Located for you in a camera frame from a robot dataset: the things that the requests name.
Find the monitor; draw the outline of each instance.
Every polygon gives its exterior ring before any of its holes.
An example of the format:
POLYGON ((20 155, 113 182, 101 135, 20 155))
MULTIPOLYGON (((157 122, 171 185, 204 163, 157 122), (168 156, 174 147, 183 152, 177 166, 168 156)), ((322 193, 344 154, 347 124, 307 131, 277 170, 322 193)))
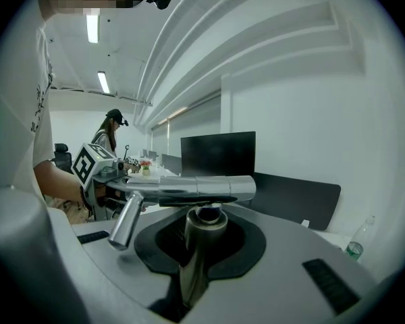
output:
POLYGON ((182 176, 253 176, 255 132, 182 138, 182 176))
POLYGON ((156 159, 156 151, 148 151, 148 157, 149 159, 152 159, 153 161, 156 159))
POLYGON ((182 173, 182 159, 179 157, 162 154, 162 166, 176 175, 182 173))

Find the black desk partition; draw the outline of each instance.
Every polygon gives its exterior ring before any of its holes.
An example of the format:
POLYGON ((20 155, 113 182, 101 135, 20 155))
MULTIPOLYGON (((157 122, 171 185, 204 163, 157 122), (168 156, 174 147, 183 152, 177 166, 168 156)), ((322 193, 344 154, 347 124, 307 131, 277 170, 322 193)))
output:
POLYGON ((266 215, 326 230, 339 200, 340 186, 255 173, 256 195, 242 204, 266 215))
POLYGON ((149 159, 155 160, 156 159, 156 151, 148 151, 149 159))
POLYGON ((179 175, 182 173, 182 158, 162 154, 162 166, 174 174, 179 175))

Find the white t-shirt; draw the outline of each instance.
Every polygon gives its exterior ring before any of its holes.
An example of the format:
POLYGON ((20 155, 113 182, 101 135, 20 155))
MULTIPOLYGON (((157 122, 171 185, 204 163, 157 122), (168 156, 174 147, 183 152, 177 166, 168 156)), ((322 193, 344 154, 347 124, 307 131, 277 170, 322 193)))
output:
POLYGON ((33 167, 52 159, 48 92, 53 72, 38 0, 28 0, 0 41, 0 186, 42 198, 33 167))
POLYGON ((109 138, 108 135, 106 135, 106 131, 105 130, 99 130, 104 132, 105 134, 101 134, 99 136, 99 138, 97 138, 94 143, 97 145, 100 145, 101 147, 103 147, 106 151, 108 151, 109 153, 113 154, 114 156, 117 157, 117 155, 115 154, 115 151, 113 151, 113 149, 111 148, 111 143, 109 142, 109 138))

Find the black cap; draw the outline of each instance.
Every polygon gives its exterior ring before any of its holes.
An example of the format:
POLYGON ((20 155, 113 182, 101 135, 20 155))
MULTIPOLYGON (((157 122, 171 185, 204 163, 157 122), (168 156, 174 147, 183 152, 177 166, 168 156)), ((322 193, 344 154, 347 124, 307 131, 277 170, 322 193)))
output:
POLYGON ((107 113, 107 117, 112 118, 115 122, 119 125, 126 125, 129 126, 128 122, 123 119, 123 115, 118 109, 112 109, 107 113))

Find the black rubber pad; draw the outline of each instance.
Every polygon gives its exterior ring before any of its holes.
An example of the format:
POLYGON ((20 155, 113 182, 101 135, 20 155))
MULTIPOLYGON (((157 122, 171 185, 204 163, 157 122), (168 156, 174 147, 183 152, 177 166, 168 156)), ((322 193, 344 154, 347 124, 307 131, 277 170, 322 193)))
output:
POLYGON ((81 245, 87 244, 88 242, 93 242, 96 240, 100 240, 103 238, 108 238, 109 233, 106 232, 105 230, 101 230, 100 232, 95 232, 95 233, 90 233, 90 234, 84 234, 77 236, 78 240, 80 241, 81 245))
POLYGON ((307 261, 302 265, 337 314, 348 310, 360 300, 322 259, 307 261))
MULTIPOLYGON (((224 211, 228 216, 225 234, 206 256, 209 280, 241 277, 263 256, 266 240, 255 224, 224 211)), ((184 229, 187 210, 145 227, 135 237, 136 254, 155 273, 177 275, 179 265, 187 265, 191 255, 186 249, 184 229)))

